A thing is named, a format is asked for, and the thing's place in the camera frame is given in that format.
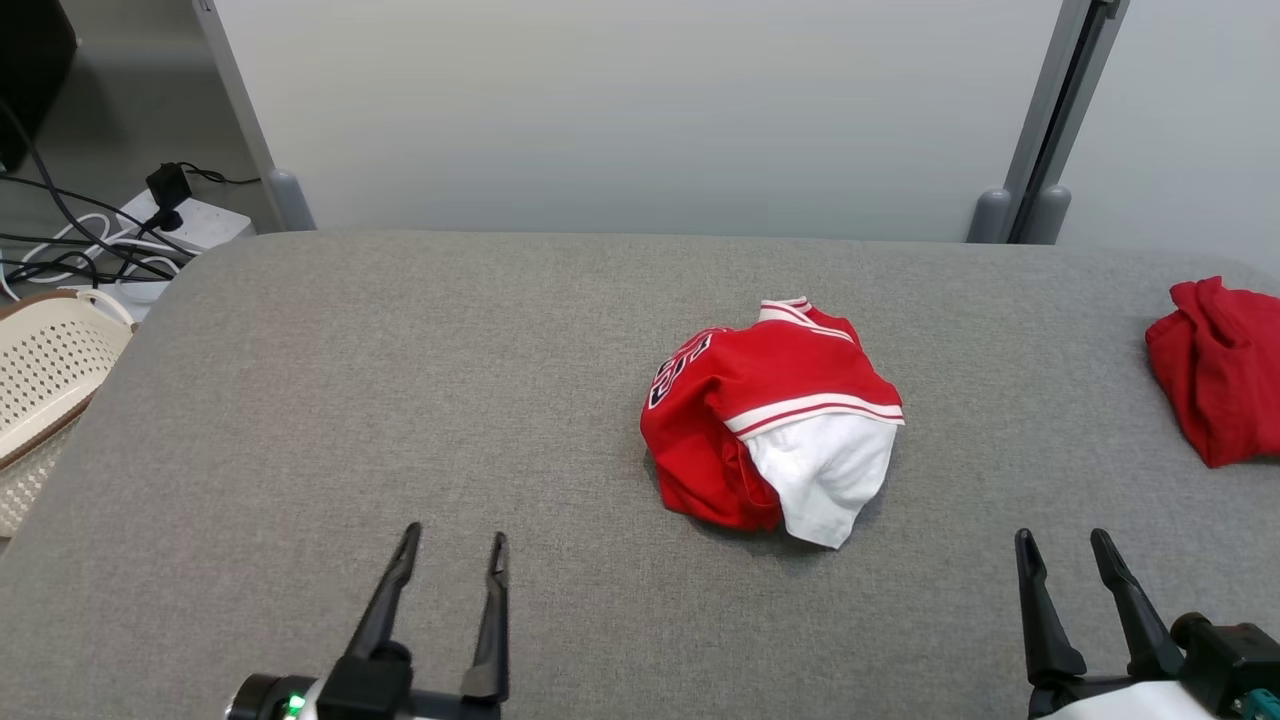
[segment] perforated plastic basket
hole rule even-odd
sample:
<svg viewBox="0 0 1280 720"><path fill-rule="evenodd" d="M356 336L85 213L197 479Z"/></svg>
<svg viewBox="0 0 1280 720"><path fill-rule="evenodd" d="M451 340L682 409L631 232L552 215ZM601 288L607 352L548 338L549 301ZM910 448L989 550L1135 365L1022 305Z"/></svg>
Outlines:
<svg viewBox="0 0 1280 720"><path fill-rule="evenodd" d="M0 537L18 529L131 337L124 307L93 291L0 309Z"/></svg>

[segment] folded red garment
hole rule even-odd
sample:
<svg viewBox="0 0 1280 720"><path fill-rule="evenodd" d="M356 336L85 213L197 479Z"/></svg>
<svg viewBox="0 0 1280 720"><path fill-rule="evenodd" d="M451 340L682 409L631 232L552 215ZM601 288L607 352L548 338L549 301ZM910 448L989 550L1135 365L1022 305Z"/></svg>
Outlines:
<svg viewBox="0 0 1280 720"><path fill-rule="evenodd" d="M1204 464L1280 455L1280 299L1222 278L1170 288L1178 310L1147 329L1156 379Z"/></svg>

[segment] gray floor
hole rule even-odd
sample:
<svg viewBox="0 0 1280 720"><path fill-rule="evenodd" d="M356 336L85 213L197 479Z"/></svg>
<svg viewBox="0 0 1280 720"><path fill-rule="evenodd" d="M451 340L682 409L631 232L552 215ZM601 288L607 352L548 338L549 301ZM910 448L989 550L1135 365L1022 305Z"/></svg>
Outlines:
<svg viewBox="0 0 1280 720"><path fill-rule="evenodd" d="M229 178L256 177L230 102L207 49L184 42L152 47L86 44L36 137L60 187L120 206L146 190L160 163L187 160ZM33 163L17 177L38 179ZM220 186L191 178L195 196L278 228L261 184ZM73 213L96 210L68 201ZM0 182L0 231L47 236L65 225L40 188ZM29 246L0 241L6 259ZM36 286L19 286L28 295Z"/></svg>

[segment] red fabric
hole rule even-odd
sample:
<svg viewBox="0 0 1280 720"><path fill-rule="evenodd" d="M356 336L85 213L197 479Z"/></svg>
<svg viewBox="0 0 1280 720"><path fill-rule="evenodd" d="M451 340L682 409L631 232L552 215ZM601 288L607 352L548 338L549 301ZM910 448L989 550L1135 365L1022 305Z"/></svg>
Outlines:
<svg viewBox="0 0 1280 720"><path fill-rule="evenodd" d="M1147 329L1156 379L1204 464L1280 455L1280 299L1222 278L1175 284Z"/></svg>
<svg viewBox="0 0 1280 720"><path fill-rule="evenodd" d="M785 320L764 320L744 331L709 328L662 364L640 415L640 432L657 464L667 509L741 530L777 527L782 520L777 492L726 427L744 413L842 393L877 406L899 406L896 416L901 418L897 391L876 374L849 320L812 309L805 316L813 325L850 337ZM786 421L782 415L792 413L771 420ZM755 429L746 423L739 418L744 425L739 434Z"/></svg>

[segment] red and white garment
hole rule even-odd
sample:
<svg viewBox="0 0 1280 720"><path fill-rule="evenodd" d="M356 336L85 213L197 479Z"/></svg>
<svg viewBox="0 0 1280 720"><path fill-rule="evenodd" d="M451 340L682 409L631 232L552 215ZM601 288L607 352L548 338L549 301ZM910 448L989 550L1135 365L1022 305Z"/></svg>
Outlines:
<svg viewBox="0 0 1280 720"><path fill-rule="evenodd" d="M659 368L640 416L668 509L840 547L888 470L897 389L849 320L804 297L709 328Z"/></svg>

